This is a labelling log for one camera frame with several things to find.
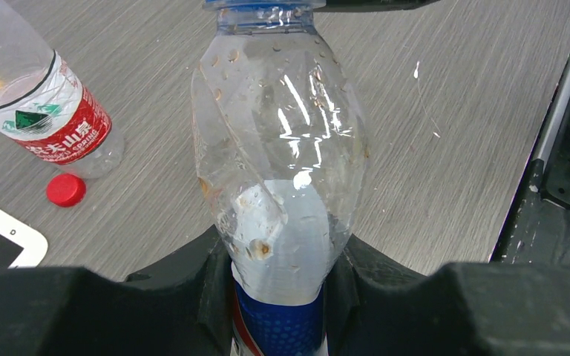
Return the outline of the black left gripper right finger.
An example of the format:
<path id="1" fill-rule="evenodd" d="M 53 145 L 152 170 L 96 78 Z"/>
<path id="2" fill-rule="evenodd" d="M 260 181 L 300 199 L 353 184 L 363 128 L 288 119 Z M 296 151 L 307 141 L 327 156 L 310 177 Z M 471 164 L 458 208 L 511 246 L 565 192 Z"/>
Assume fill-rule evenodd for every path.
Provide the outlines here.
<path id="1" fill-rule="evenodd" d="M 325 292 L 331 355 L 570 355 L 570 266 L 424 276 L 352 237 Z"/>

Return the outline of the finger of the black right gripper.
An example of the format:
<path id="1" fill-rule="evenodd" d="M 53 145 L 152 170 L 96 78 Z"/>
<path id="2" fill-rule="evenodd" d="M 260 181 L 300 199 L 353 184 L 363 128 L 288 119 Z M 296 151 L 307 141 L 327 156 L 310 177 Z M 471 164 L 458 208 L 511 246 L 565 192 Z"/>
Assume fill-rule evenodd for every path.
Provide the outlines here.
<path id="1" fill-rule="evenodd" d="M 326 0 L 317 12 L 389 12 L 415 10 L 438 0 Z"/>

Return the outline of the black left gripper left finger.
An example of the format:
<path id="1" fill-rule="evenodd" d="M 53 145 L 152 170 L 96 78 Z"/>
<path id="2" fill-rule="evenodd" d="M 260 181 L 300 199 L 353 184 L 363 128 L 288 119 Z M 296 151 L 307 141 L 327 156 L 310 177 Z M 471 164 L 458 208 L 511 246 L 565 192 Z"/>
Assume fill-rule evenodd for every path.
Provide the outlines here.
<path id="1" fill-rule="evenodd" d="M 0 269 L 0 355 L 228 355 L 231 261 L 215 227 L 115 282 Z"/>

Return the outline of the clear bottle blue label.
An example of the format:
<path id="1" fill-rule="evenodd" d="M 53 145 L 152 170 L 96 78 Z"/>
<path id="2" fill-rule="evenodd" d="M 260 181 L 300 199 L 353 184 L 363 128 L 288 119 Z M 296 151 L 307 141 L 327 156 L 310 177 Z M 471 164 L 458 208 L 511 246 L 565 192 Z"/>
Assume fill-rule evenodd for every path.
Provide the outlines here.
<path id="1" fill-rule="evenodd" d="M 324 284 L 351 235 L 368 150 L 316 9 L 210 10 L 216 34 L 192 76 L 197 177 L 232 261 L 240 355 L 328 354 Z"/>

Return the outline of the red bottle cap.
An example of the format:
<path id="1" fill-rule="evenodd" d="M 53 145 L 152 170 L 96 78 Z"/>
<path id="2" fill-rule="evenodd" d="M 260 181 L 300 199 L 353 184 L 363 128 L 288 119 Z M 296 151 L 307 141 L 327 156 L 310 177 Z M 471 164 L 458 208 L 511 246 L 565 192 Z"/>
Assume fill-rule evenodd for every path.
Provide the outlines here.
<path id="1" fill-rule="evenodd" d="M 83 179 L 73 174 L 59 174 L 47 184 L 45 194 L 54 205 L 70 208 L 84 199 L 86 191 Z"/>

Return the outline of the clear bottle red label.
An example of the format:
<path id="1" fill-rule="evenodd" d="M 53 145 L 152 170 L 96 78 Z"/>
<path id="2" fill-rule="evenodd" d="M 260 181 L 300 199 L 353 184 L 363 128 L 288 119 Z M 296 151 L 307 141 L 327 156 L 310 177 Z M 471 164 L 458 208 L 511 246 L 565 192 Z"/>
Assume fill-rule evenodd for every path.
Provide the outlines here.
<path id="1" fill-rule="evenodd" d="M 124 139 L 68 63 L 0 1 L 0 133 L 84 179 L 120 164 Z"/>

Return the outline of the blue bottle cap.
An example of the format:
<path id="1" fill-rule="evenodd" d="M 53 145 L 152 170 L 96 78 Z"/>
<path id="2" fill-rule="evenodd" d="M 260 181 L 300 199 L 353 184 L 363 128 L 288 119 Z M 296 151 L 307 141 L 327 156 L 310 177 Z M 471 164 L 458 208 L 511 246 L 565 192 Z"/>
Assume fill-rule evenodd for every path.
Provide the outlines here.
<path id="1" fill-rule="evenodd" d="M 327 5 L 325 0 L 206 0 L 204 10 L 222 10 L 230 7 L 294 7 L 306 6 L 312 9 Z"/>

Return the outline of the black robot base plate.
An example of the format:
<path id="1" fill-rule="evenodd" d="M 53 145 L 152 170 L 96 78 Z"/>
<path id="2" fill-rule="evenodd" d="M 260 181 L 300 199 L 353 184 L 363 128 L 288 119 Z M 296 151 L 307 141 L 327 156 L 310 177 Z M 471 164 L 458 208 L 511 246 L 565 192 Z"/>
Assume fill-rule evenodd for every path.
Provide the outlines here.
<path id="1" fill-rule="evenodd" d="M 490 261 L 570 266 L 570 99 L 548 161 L 526 167 Z"/>

